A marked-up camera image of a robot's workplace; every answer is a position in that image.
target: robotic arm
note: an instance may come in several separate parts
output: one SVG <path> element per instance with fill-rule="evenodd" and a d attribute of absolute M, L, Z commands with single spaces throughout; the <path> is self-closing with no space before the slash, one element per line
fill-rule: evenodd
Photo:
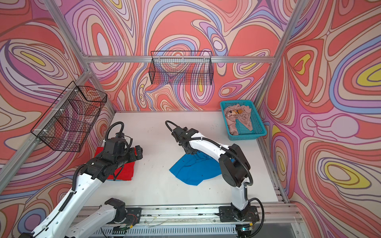
<path fill-rule="evenodd" d="M 110 130 L 121 125 L 116 137 L 108 139 Z M 74 172 L 72 188 L 32 233 L 23 233 L 19 238 L 87 238 L 106 223 L 121 223 L 126 219 L 125 203 L 111 198 L 97 212 L 80 223 L 70 226 L 79 211 L 108 176 L 115 175 L 117 168 L 143 158 L 140 146 L 131 148 L 124 139 L 123 122 L 116 122 L 106 132 L 103 151 L 80 165 Z"/>
<path fill-rule="evenodd" d="M 175 128 L 172 129 L 168 124 L 172 124 Z M 245 221 L 249 213 L 256 214 L 255 217 L 250 217 L 253 223 L 259 221 L 256 207 L 250 205 L 250 202 L 253 200 L 259 202 L 263 216 L 260 227 L 252 235 L 254 236 L 264 222 L 264 210 L 262 203 L 257 198 L 250 200 L 247 198 L 247 186 L 253 184 L 253 178 L 249 171 L 250 165 L 241 148 L 236 144 L 232 146 L 219 144 L 206 138 L 193 128 L 181 128 L 171 121 L 166 121 L 165 125 L 171 131 L 176 142 L 183 147 L 186 154 L 195 154 L 199 150 L 219 162 L 222 177 L 231 186 L 232 190 L 231 206 L 220 207 L 220 213 L 217 214 L 220 216 L 222 222 Z"/>

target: teal plastic basket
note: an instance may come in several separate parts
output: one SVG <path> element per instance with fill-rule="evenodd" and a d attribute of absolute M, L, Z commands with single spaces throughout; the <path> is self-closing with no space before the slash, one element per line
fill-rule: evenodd
<path fill-rule="evenodd" d="M 249 131 L 242 123 L 239 122 L 239 120 L 236 120 L 236 127 L 238 130 L 237 136 L 234 136 L 230 134 L 229 127 L 226 123 L 226 117 L 224 114 L 224 110 L 227 107 L 234 106 L 239 104 L 240 106 L 249 106 L 251 108 L 251 115 L 250 120 L 251 124 L 253 126 L 253 130 Z M 237 140 L 254 140 L 257 139 L 260 136 L 265 136 L 267 134 L 267 131 L 263 125 L 263 122 L 261 118 L 259 117 L 259 114 L 257 112 L 257 109 L 254 107 L 254 104 L 250 100 L 231 100 L 231 101 L 222 101 L 220 102 L 222 115 L 224 117 L 225 126 L 227 130 L 227 135 L 229 136 L 229 140 L 231 141 L 237 141 Z"/>

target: folded clothing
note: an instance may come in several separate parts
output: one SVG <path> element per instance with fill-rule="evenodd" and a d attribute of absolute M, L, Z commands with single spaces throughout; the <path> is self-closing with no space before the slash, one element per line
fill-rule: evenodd
<path fill-rule="evenodd" d="M 101 153 L 103 151 L 103 147 L 98 147 L 95 151 L 95 155 Z M 135 165 L 135 162 L 131 162 L 131 163 L 128 163 L 128 164 L 125 164 L 124 165 L 124 168 L 123 170 L 121 171 L 121 173 L 118 175 L 118 178 L 116 179 L 116 181 L 131 181 L 132 180 L 132 177 L 134 176 L 134 165 Z M 115 175 L 117 173 L 119 173 L 119 171 L 121 170 L 122 168 L 118 168 L 115 170 Z M 114 180 L 114 176 L 113 175 L 110 175 L 107 180 Z"/>
<path fill-rule="evenodd" d="M 203 180 L 221 174 L 219 163 L 201 151 L 194 155 L 184 155 L 169 171 L 189 185 L 199 185 Z"/>
<path fill-rule="evenodd" d="M 230 106 L 224 109 L 224 115 L 226 117 L 226 123 L 229 127 L 230 134 L 238 135 L 238 130 L 235 125 L 235 120 L 238 119 L 249 131 L 253 130 L 251 124 L 250 115 L 251 108 L 249 106 L 240 106 L 239 104 Z"/>

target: crumpled pink clothing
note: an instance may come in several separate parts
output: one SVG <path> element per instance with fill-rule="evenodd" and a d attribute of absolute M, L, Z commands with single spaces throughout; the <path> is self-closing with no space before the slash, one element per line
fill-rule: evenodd
<path fill-rule="evenodd" d="M 243 113 L 230 115 L 228 112 L 232 110 L 243 110 Z M 247 129 L 253 130 L 251 124 L 250 115 L 251 108 L 249 106 L 240 106 L 239 104 L 225 108 L 224 115 L 226 117 L 227 126 L 229 127 L 230 134 L 236 136 L 238 135 L 237 127 L 235 126 L 235 120 L 238 119 Z"/>

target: folded red towel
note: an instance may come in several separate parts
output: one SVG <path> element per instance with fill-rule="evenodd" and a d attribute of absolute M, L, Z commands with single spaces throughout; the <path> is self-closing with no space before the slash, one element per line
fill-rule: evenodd
<path fill-rule="evenodd" d="M 95 155 L 101 153 L 103 150 L 103 147 L 98 147 L 95 151 Z M 131 163 L 128 163 L 128 164 L 125 164 L 124 165 L 124 168 L 122 170 L 122 172 L 118 175 L 118 178 L 117 178 L 117 181 L 118 180 L 122 180 L 122 181 L 131 181 L 132 180 L 132 177 L 134 176 L 134 164 L 135 162 L 131 162 Z M 121 168 L 118 168 L 117 170 L 115 170 L 115 175 L 121 170 Z M 113 175 L 110 175 L 108 178 L 108 180 L 113 180 L 114 179 L 114 176 Z"/>

